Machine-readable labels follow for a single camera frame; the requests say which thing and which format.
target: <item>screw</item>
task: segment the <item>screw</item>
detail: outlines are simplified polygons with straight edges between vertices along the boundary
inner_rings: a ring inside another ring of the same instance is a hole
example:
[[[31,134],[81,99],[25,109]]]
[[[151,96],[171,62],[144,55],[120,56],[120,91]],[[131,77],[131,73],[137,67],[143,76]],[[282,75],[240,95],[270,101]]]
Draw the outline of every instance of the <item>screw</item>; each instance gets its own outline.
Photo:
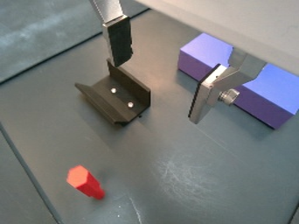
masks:
[[[117,90],[112,87],[111,88],[111,93],[115,94],[117,92]]]
[[[227,105],[231,105],[234,101],[239,97],[239,91],[236,89],[230,89],[228,91],[224,91],[220,93],[219,101],[224,102]]]
[[[132,107],[135,106],[135,104],[133,104],[132,102],[129,102],[129,103],[127,104],[127,106],[128,106],[129,108],[132,108]]]

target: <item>red block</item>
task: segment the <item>red block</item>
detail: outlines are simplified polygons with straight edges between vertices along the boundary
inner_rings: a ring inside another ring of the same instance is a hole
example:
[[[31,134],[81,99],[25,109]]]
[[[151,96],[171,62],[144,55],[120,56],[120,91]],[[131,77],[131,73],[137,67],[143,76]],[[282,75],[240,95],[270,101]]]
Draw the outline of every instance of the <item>red block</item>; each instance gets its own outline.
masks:
[[[100,188],[100,183],[81,165],[69,169],[67,182],[89,197],[97,200],[104,198],[105,192]]]

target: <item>metal clamp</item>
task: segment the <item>metal clamp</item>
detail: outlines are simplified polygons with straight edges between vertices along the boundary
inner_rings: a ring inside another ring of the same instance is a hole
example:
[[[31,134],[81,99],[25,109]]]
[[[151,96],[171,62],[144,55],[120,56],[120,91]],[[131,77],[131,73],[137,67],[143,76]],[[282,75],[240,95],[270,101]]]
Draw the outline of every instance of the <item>metal clamp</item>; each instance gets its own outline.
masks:
[[[267,64],[238,48],[232,50],[228,63],[230,67],[218,64],[197,85],[188,114],[193,123],[199,123],[218,101],[234,103],[239,96],[234,88],[252,81]]]
[[[103,24],[111,63],[119,67],[133,54],[129,17],[124,15],[117,0],[89,0],[89,3]]]

